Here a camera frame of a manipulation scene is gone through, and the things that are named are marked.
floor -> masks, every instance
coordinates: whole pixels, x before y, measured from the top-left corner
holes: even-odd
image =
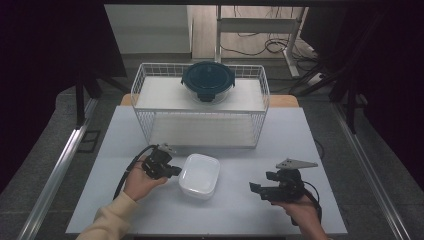
[[[230,42],[234,45],[229,47],[237,46],[235,40]],[[302,55],[314,55],[301,40],[296,45]],[[117,80],[130,87],[140,62],[188,63],[213,57],[213,55],[212,57],[210,55],[198,56],[195,59],[172,55],[125,56],[124,63],[128,78],[118,78]],[[291,79],[281,55],[278,58],[223,56],[225,64],[263,65],[272,94],[286,94],[297,82],[297,80]],[[311,64],[305,63],[305,69],[311,67]],[[35,239],[75,238],[75,236],[64,234],[66,226],[90,174],[114,108],[120,104],[123,96],[122,92],[105,82],[99,80],[99,84],[103,94],[98,99],[86,134],[86,140],[95,136],[98,137],[98,141],[83,141],[80,144],[79,151],[75,154]],[[399,239],[395,237],[389,225],[389,219],[386,218],[387,215],[383,212],[378,198],[367,181],[365,169],[361,167],[354,149],[349,144],[348,137],[337,117],[335,105],[328,100],[329,90],[331,90],[331,86],[305,97],[299,97],[298,101],[305,111],[312,135],[317,142],[317,149],[322,157],[330,185],[349,233],[344,236],[334,236],[334,238]],[[75,127],[74,89],[71,88],[59,94],[56,105],[56,111],[49,125],[9,186],[0,195],[0,239],[2,240],[16,239],[21,232],[22,226]],[[374,131],[366,117],[363,116],[361,109],[356,111],[355,123],[356,137],[360,140],[377,173],[378,180],[384,186],[384,190],[402,219],[409,233],[409,239],[424,239],[423,191],[413,181],[401,161]],[[288,239],[301,239],[301,237],[291,236]]]

metal rail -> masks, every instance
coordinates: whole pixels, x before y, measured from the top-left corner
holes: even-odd
[[[96,99],[90,99],[85,108],[85,121],[79,129],[75,129],[69,140],[62,151],[59,159],[57,160],[56,166],[54,167],[49,179],[44,185],[43,191],[38,197],[25,225],[23,226],[21,233],[17,239],[34,239],[38,233],[38,230],[43,223],[44,217],[50,208],[51,203],[62,183],[62,180],[68,170],[69,165],[72,162],[72,158],[77,151],[78,145],[84,136],[87,126],[90,123],[91,116],[93,115],[94,109],[97,105]]]
[[[343,129],[343,132],[345,133],[349,144],[354,150],[359,165],[361,166],[362,171],[364,172],[365,177],[368,180],[371,190],[374,192],[374,196],[376,197],[377,202],[380,205],[381,210],[383,211],[383,214],[385,215],[387,222],[389,223],[390,228],[393,231],[393,234],[395,235],[396,239],[399,240],[411,239],[405,228],[405,225],[403,224],[402,218],[396,210],[396,207],[394,206],[393,202],[390,200],[390,197],[384,189],[380,179],[378,178],[377,173],[375,172],[370,162],[370,159],[362,148],[360,141],[358,140],[356,135],[350,132],[349,127],[347,126],[344,120],[344,112],[341,105],[338,103],[334,103],[333,108],[336,112],[337,118]]]

metal wire rack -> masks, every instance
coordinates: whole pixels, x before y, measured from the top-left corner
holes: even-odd
[[[180,84],[190,64],[143,63],[131,102],[149,144],[256,147],[269,106],[265,70],[259,65],[227,65],[236,85],[226,100],[201,104]]]

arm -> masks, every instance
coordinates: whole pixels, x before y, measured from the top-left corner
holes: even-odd
[[[93,224],[88,226],[78,236],[77,240],[120,239],[129,230],[130,218],[138,207],[136,201],[147,196],[158,185],[164,184],[167,179],[153,180],[141,169],[137,162],[125,182],[124,190],[111,204],[97,211]]]
[[[283,207],[287,215],[299,225],[302,235],[309,240],[327,240],[328,237],[321,226],[314,205],[308,197],[303,197],[296,203],[271,202],[272,205]]]

dark background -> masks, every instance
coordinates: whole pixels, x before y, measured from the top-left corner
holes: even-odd
[[[56,96],[78,78],[126,76],[103,4],[2,1],[2,191],[55,110]]]
[[[419,1],[385,6],[354,71],[358,94],[367,100],[365,115],[422,189],[423,11]],[[326,70],[337,71],[372,16],[373,9],[310,8],[300,37],[317,51]]]

